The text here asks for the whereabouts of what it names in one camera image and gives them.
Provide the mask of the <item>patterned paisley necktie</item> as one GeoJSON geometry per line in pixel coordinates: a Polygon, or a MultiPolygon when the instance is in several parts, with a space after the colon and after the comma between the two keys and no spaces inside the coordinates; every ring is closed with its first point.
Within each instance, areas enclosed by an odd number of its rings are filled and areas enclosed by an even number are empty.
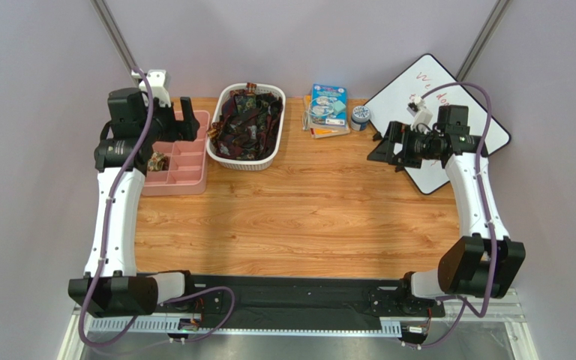
{"type": "Polygon", "coordinates": [[[147,162],[149,172],[167,171],[170,166],[170,156],[160,151],[154,151],[147,162]]]}

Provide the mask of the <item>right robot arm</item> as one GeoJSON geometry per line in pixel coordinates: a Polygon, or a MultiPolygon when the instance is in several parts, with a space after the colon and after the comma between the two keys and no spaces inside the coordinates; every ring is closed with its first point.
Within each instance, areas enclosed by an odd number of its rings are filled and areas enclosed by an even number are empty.
{"type": "Polygon", "coordinates": [[[467,106],[441,106],[438,119],[423,103],[409,103],[412,124],[392,121],[368,160],[396,171],[438,161],[454,192],[460,238],[432,271],[404,276],[404,289],[415,300],[447,296],[501,299],[525,257],[524,244],[512,241],[497,210],[488,172],[487,135],[470,132],[467,106]]]}

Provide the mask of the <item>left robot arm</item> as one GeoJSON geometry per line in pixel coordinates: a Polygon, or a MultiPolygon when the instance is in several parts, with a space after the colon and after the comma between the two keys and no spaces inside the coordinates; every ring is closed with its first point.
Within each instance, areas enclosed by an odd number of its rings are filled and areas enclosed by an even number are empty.
{"type": "Polygon", "coordinates": [[[153,314],[192,287],[187,270],[137,274],[134,251],[137,210],[155,143],[196,140],[200,130],[191,99],[180,111],[159,98],[149,111],[146,92],[122,88],[109,93],[110,120],[94,150],[99,204],[94,242],[81,278],[68,295],[94,318],[153,314]]]}

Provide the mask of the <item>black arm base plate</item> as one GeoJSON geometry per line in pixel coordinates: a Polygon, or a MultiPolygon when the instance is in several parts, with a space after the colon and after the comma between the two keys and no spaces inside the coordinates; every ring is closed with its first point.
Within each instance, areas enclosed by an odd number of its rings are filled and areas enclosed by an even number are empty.
{"type": "Polygon", "coordinates": [[[204,328],[253,332],[369,332],[386,317],[442,319],[456,295],[412,294],[409,278],[193,274],[180,300],[159,309],[199,316],[204,328]]]}

